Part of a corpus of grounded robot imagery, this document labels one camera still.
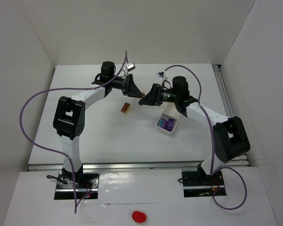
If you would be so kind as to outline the purple flower lego block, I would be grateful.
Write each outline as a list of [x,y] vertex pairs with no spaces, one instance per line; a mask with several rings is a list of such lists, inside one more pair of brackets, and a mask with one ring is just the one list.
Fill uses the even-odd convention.
[[164,128],[166,125],[167,125],[167,120],[165,118],[161,118],[157,123],[157,126],[160,128]]

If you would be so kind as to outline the purple lego plate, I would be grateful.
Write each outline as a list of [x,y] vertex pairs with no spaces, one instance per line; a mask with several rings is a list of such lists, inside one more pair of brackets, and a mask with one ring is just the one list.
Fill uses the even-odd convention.
[[174,129],[174,125],[172,123],[171,124],[167,123],[167,124],[164,124],[162,126],[162,129],[165,129],[166,131],[172,132],[173,129]]

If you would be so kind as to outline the small purple lego brick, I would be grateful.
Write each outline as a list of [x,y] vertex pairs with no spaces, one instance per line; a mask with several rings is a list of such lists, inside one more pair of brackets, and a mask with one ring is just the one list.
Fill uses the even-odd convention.
[[172,118],[169,118],[168,123],[167,123],[167,128],[171,129],[174,127],[174,125],[175,125],[175,120]]

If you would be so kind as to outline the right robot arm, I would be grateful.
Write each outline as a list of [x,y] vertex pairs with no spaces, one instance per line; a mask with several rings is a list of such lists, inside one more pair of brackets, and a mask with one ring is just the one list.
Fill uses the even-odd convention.
[[241,118],[230,118],[205,107],[199,99],[190,95],[185,77],[174,77],[172,85],[172,88],[165,89],[154,83],[139,104],[159,106],[163,102],[173,103],[178,113],[209,128],[212,154],[197,166],[195,176],[207,185],[228,162],[250,150],[249,139]]

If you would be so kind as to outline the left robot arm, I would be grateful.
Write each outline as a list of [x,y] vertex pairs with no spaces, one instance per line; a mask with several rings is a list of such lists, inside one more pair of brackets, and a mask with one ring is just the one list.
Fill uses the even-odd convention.
[[133,62],[125,64],[125,76],[115,75],[115,64],[102,63],[101,72],[95,77],[90,89],[72,97],[62,96],[58,100],[53,127],[62,144],[64,158],[62,176],[76,183],[83,181],[83,164],[80,159],[79,138],[85,127],[85,111],[94,103],[104,99],[112,89],[119,89],[123,95],[142,98],[143,93],[137,88],[130,74],[135,69]]

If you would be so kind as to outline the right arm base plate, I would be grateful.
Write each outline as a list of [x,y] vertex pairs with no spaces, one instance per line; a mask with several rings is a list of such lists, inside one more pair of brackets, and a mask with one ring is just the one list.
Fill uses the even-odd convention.
[[178,182],[183,185],[185,198],[189,197],[209,197],[215,192],[215,196],[226,196],[225,183],[222,172],[200,180],[197,172],[183,171]]

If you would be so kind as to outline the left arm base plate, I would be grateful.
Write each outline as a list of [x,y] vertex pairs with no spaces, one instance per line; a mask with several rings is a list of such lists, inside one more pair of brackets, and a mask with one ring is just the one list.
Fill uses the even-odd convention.
[[[83,175],[83,181],[81,183],[75,183],[75,190],[77,200],[84,199],[95,200],[98,199],[98,187],[99,187],[99,173],[86,173]],[[74,199],[74,184],[73,181],[62,176],[61,173],[58,176],[53,176],[52,179],[56,180],[56,189],[54,194],[54,200],[73,200]]]

